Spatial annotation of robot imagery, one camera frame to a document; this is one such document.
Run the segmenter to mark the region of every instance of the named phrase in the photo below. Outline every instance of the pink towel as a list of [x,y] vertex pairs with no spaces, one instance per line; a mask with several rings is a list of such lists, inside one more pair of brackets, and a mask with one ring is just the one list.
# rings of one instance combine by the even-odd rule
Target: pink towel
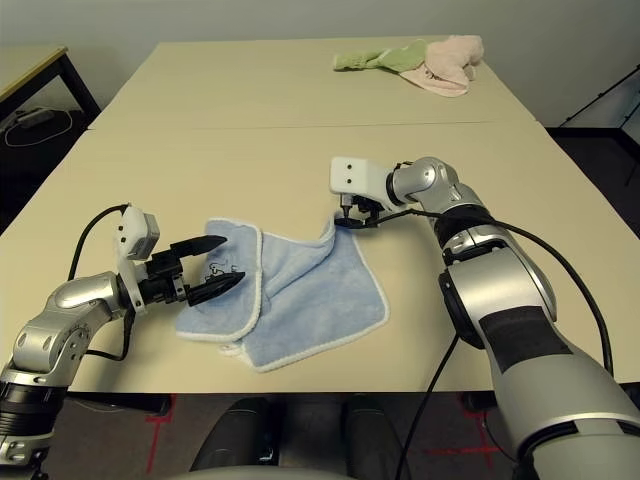
[[469,80],[475,78],[473,66],[483,54],[479,36],[452,35],[443,42],[430,43],[424,63],[400,76],[438,95],[458,97],[469,90]]

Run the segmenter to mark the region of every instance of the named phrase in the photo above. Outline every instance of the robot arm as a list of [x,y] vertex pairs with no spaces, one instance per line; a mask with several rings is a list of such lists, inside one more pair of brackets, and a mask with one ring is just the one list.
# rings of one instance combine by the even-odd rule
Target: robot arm
[[18,334],[13,355],[0,375],[0,477],[46,478],[40,464],[67,389],[91,340],[106,323],[144,314],[155,302],[196,305],[235,286],[243,272],[225,273],[191,287],[183,282],[180,258],[206,253],[226,238],[205,235],[174,243],[146,260],[159,237],[152,215],[129,206],[115,236],[120,274],[71,280],[48,298],[42,313]]
[[521,464],[540,479],[637,478],[640,412],[613,378],[556,329],[549,281],[444,162],[421,158],[389,171],[335,158],[331,190],[377,219],[409,203],[430,220],[446,265],[439,283],[460,337],[485,349],[498,406]]

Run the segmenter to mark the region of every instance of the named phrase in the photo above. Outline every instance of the towel logo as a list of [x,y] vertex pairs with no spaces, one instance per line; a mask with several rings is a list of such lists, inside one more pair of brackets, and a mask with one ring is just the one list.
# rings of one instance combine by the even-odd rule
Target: towel logo
[[229,260],[225,260],[224,263],[211,262],[209,264],[209,270],[211,271],[211,274],[206,275],[204,277],[205,280],[210,280],[225,273],[235,273],[238,271],[238,266],[233,264],[229,266]]

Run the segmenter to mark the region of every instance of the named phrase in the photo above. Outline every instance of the small table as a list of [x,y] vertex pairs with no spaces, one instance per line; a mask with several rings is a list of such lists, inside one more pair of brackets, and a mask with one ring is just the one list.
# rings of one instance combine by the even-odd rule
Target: small table
[[0,121],[60,76],[91,122],[100,107],[67,57],[67,47],[25,45],[0,48]]

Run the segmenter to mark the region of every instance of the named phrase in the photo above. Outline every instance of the green towel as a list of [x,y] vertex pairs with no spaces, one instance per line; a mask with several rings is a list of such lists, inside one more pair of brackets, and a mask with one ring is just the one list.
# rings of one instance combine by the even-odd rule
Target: green towel
[[354,52],[336,55],[334,70],[363,70],[365,68],[388,68],[394,72],[406,72],[418,68],[426,53],[424,40],[415,40],[403,48],[386,48],[369,52]]

